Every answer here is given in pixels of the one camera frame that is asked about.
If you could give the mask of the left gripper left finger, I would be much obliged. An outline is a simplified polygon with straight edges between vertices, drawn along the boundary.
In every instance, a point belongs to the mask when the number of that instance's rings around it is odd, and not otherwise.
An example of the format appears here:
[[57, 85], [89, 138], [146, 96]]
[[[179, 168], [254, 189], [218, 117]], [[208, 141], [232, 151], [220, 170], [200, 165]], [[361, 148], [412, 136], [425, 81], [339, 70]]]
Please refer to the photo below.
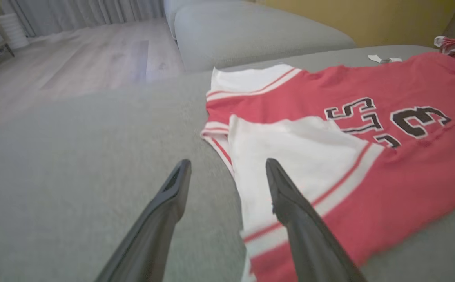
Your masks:
[[97, 282], [161, 282], [176, 224], [184, 215], [191, 161], [171, 171], [96, 278]]

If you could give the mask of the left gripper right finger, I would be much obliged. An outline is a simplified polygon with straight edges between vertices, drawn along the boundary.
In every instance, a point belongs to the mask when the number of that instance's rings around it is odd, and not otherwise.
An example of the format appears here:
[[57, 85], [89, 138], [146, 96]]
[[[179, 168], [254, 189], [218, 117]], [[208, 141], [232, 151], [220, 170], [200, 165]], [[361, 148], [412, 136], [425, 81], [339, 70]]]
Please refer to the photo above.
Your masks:
[[365, 277], [281, 164], [266, 160], [272, 212], [285, 226], [299, 282], [364, 282]]

